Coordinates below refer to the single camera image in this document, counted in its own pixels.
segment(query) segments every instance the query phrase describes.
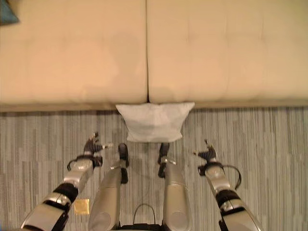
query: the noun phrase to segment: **beige sofa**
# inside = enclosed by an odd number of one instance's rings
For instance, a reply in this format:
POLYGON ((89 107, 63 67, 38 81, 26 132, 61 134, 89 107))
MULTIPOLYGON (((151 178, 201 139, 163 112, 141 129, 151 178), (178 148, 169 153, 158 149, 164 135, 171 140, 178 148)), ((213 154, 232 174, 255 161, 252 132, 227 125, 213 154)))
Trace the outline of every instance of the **beige sofa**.
POLYGON ((12 0, 0 111, 308 105, 306 0, 12 0))

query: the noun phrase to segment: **cable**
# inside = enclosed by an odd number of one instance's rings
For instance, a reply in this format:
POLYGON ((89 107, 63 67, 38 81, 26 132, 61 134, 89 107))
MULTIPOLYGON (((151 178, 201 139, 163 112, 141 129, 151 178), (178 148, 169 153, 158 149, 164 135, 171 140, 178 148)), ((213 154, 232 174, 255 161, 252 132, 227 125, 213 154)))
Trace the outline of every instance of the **cable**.
POLYGON ((149 204, 146 204, 146 203, 142 203, 142 204, 138 205, 138 207, 136 208, 135 213, 134 213, 134 218, 133 218, 133 224, 135 224, 135 217, 136 217, 137 210, 138 210, 141 206, 143 206, 143 205, 146 205, 146 206, 148 206, 148 207, 150 207, 150 208, 152 209, 152 211, 153 211, 153 216, 154 216, 154 224, 156 224, 154 209, 153 209, 152 206, 150 206, 149 204))
POLYGON ((71 170, 71 163, 73 163, 73 162, 76 162, 76 159, 71 160, 71 161, 67 164, 66 168, 67 168, 68 171, 71 170))
POLYGON ((237 168, 236 168, 235 166, 233 166, 233 165, 224 165, 223 167, 231 167, 231 168, 235 169, 235 170, 238 172, 239 177, 238 177, 238 180, 237 180, 236 185, 235 185, 235 190, 237 190, 238 187, 239 187, 239 186, 241 185, 241 183, 242 183, 242 175, 241 175, 239 169, 237 169, 237 168))

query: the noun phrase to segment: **metallic robot arm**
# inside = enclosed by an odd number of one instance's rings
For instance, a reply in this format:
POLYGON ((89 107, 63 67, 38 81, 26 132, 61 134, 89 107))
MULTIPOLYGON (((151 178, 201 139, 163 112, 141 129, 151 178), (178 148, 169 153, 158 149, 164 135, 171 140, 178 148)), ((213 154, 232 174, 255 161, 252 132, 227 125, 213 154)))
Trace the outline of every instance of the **metallic robot arm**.
POLYGON ((107 148, 108 145, 96 145, 97 136, 95 133, 87 141, 83 155, 69 163, 69 172, 64 181, 28 214, 21 230, 59 231, 65 227, 72 203, 84 189, 94 168, 102 166, 103 158, 94 156, 94 153, 107 148))
POLYGON ((198 170, 201 176, 206 176, 220 208, 222 217, 219 221, 220 229, 222 231, 261 231, 260 223, 231 187, 223 165, 216 160, 215 149, 208 145, 208 151, 198 153, 198 156, 207 162, 204 166, 199 166, 198 170))

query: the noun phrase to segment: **small gold object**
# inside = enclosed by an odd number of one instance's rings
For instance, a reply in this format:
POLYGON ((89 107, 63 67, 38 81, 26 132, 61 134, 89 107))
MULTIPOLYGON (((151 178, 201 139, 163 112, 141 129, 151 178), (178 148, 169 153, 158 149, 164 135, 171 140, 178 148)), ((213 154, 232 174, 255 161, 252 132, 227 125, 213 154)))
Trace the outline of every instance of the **small gold object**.
POLYGON ((90 213, 90 200, 77 199, 74 202, 75 215, 88 215, 90 213))

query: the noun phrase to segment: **sofa cushion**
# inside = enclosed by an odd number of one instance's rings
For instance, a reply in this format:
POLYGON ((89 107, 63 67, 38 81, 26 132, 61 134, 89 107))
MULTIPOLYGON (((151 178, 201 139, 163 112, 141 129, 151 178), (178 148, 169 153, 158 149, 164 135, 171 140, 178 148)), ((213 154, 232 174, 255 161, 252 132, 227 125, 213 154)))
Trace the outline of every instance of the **sofa cushion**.
POLYGON ((149 0, 149 99, 308 105, 308 1, 149 0))
POLYGON ((6 0, 0 0, 0 25, 17 23, 19 20, 6 0))
POLYGON ((145 2, 21 0, 0 27, 0 110, 145 103, 145 2))

